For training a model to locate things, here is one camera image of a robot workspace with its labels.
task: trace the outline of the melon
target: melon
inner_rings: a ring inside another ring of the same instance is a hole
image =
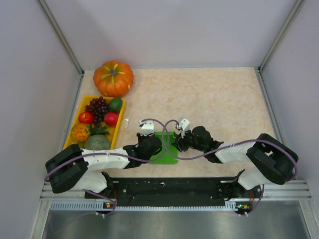
[[[94,135],[89,137],[84,148],[88,150],[109,150],[111,143],[104,135]]]

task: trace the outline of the yellow tray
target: yellow tray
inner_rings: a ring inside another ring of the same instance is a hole
[[[82,102],[80,104],[80,107],[76,113],[76,116],[75,116],[75,119],[72,123],[72,128],[74,127],[74,125],[76,123],[79,122],[79,115],[84,112],[85,110],[85,106],[86,105],[89,105],[90,104],[90,101],[92,99],[95,99],[95,98],[99,98],[100,96],[84,96],[83,99],[82,99]],[[107,103],[109,103],[111,101],[111,99],[113,99],[112,97],[103,97]],[[114,149],[115,147],[115,143],[116,143],[116,138],[118,136],[118,133],[119,133],[119,129],[120,129],[120,124],[121,124],[121,121],[122,121],[122,116],[123,116],[123,113],[124,113],[124,108],[125,108],[125,99],[124,98],[121,98],[122,99],[122,107],[121,107],[121,110],[119,112],[119,119],[118,119],[118,123],[116,124],[115,127],[108,127],[107,131],[110,133],[109,135],[107,135],[107,138],[108,140],[111,142],[111,148],[110,149]],[[66,147],[72,145],[73,142],[72,142],[72,138],[71,138],[71,132],[69,132],[68,134],[68,137],[64,143],[64,146],[63,146],[63,149],[65,149]]]

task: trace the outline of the red tomato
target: red tomato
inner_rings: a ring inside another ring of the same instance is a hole
[[[93,123],[94,116],[90,112],[83,112],[79,115],[80,123]]]
[[[108,126],[115,127],[118,122],[118,114],[114,112],[108,112],[104,116],[104,123]]]

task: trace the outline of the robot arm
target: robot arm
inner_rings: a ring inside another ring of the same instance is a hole
[[[47,161],[46,170],[50,173],[59,165],[76,156],[85,156],[80,160],[70,163],[50,176],[50,184],[54,193],[63,193],[72,190],[91,190],[100,193],[113,184],[109,175],[103,172],[108,168],[128,169],[139,167],[143,162],[128,159],[124,155],[150,160],[161,150],[161,140],[153,135],[139,139],[136,145],[127,145],[113,150],[86,150],[73,144]]]
[[[206,153],[230,145],[214,140],[203,126],[197,126],[190,131],[188,120],[181,118],[178,122],[179,124],[176,124],[176,129],[181,130],[181,132],[175,135],[175,142],[172,145],[180,152],[193,148]],[[298,161],[298,156],[292,150],[270,135],[263,133],[258,139],[279,146],[290,154],[295,162]],[[241,172],[236,179],[236,182],[245,190],[250,190],[257,185],[265,183],[282,185],[293,175],[294,165],[283,153],[274,147],[258,142],[250,142],[222,149],[216,153],[206,155],[205,158],[212,163],[231,161],[253,162],[255,167]]]
[[[180,152],[189,148],[199,150],[203,153],[228,146],[224,142],[214,140],[210,133],[203,127],[197,126],[192,131],[189,128],[190,122],[181,118],[176,124],[179,134],[174,135],[172,143]],[[91,190],[95,193],[109,195],[113,188],[113,181],[109,175],[103,172],[108,168],[128,169],[139,167],[147,163],[153,155],[158,154],[162,149],[162,142],[154,134],[154,122],[140,122],[141,131],[137,133],[138,144],[126,145],[113,150],[91,151],[80,149],[79,145],[73,144],[54,156],[46,163],[46,170],[49,176],[52,191],[54,193],[73,190]],[[269,141],[285,150],[295,162],[298,156],[267,134],[261,134],[258,139]],[[146,160],[140,162],[127,158],[131,156]],[[57,167],[74,157],[79,160],[56,170]],[[226,163],[230,161],[251,161],[254,167],[240,172],[232,182],[225,182],[219,185],[220,197],[229,199],[233,192],[241,195],[257,185],[264,183],[284,184],[293,174],[293,164],[277,149],[263,143],[245,143],[238,146],[225,148],[217,153],[206,155],[205,158],[212,163]]]

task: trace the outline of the pumpkin stem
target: pumpkin stem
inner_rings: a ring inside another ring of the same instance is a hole
[[[115,74],[116,74],[116,71],[115,71],[114,69],[111,69],[111,70],[110,70],[110,75],[111,75],[111,76],[114,76]]]

